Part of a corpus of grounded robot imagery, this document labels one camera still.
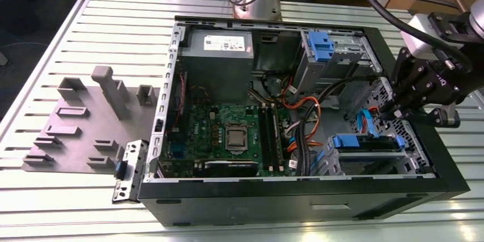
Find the table surface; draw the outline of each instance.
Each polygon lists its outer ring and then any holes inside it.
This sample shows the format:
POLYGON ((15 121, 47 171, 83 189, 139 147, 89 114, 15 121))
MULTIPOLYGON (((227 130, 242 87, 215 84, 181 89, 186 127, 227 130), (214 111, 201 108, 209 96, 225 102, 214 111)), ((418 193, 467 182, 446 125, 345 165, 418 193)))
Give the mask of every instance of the table surface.
MULTIPOLYGON (((361 7, 282 2, 283 21, 379 29, 391 53, 397 29, 361 7)), ((410 15, 391 10, 407 21, 410 15)), ((86 85, 95 65, 109 65, 125 86, 159 87, 173 16, 231 16, 226 0, 77 0, 19 96, 0 124, 0 238, 143 241, 482 241, 484 114, 474 97, 457 106, 462 124, 439 135, 471 191, 423 204, 385 220, 165 228, 141 204, 111 205, 109 175, 31 173, 21 158, 43 127, 63 77, 86 85)))

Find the motherboard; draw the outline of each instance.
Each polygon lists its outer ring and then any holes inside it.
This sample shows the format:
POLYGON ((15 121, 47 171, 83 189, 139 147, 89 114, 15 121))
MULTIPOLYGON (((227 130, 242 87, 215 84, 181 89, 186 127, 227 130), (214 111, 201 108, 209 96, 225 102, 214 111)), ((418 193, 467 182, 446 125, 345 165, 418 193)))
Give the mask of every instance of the motherboard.
POLYGON ((159 160, 165 175, 285 176, 279 132, 287 115, 274 105, 191 105, 186 140, 170 142, 159 160))

